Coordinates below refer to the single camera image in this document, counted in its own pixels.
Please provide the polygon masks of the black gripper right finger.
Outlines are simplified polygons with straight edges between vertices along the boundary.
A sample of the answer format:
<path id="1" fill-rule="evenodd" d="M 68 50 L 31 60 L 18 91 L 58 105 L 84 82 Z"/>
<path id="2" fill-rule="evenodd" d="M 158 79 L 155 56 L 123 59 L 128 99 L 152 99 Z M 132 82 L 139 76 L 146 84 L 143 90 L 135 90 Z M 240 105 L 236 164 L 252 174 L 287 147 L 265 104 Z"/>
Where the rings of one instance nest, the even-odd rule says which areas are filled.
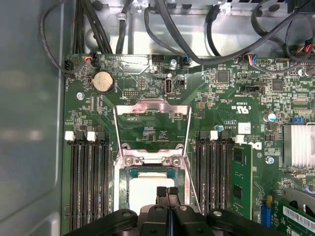
<path id="1" fill-rule="evenodd" d="M 279 231 L 258 224 L 224 209 L 213 209 L 207 215 L 182 205 L 177 187 L 169 188 L 169 206 L 175 217 L 177 236 L 278 236 Z"/>

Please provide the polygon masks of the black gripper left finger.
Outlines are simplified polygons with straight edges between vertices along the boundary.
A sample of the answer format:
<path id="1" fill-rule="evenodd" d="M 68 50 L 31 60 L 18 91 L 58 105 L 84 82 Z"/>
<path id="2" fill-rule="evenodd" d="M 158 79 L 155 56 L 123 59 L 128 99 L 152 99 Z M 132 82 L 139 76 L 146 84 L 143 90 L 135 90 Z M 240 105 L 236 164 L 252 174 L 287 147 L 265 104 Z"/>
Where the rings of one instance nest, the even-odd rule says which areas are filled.
<path id="1" fill-rule="evenodd" d="M 140 214 L 120 209 L 67 233 L 68 236 L 166 236 L 169 207 L 167 187 L 157 188 L 155 205 L 142 207 Z"/>

